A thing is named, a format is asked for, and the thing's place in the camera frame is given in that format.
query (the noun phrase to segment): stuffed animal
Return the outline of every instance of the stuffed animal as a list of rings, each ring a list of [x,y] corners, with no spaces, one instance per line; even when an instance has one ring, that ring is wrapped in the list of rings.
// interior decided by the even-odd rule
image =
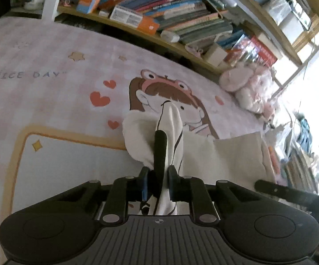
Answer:
[[[221,75],[219,85],[234,93],[241,108],[262,114],[266,120],[274,114],[274,107],[269,103],[273,81],[268,68],[255,63],[238,64]]]

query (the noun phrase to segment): white towel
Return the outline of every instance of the white towel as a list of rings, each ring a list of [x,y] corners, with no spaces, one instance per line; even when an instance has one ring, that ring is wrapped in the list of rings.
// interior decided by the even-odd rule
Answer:
[[[229,180],[254,190],[254,183],[259,179],[275,182],[268,147],[259,132],[228,140],[213,140],[183,132],[178,108],[172,102],[165,102],[162,107],[159,120],[152,114],[132,110],[123,121],[126,149],[133,159],[143,162],[150,169],[154,164],[155,131],[162,130],[167,135],[161,196],[158,201],[150,198],[149,214],[181,213],[169,199],[167,167],[171,164],[180,176],[198,177],[205,184]]]

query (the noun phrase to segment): bed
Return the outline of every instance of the bed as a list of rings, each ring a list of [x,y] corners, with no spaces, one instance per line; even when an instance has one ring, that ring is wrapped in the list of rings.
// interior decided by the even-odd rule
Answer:
[[[162,56],[76,27],[1,18],[0,223],[89,179],[135,175],[141,163],[126,152],[122,121],[130,110],[160,115],[165,100],[183,108],[187,131],[227,139],[262,130],[217,84]]]

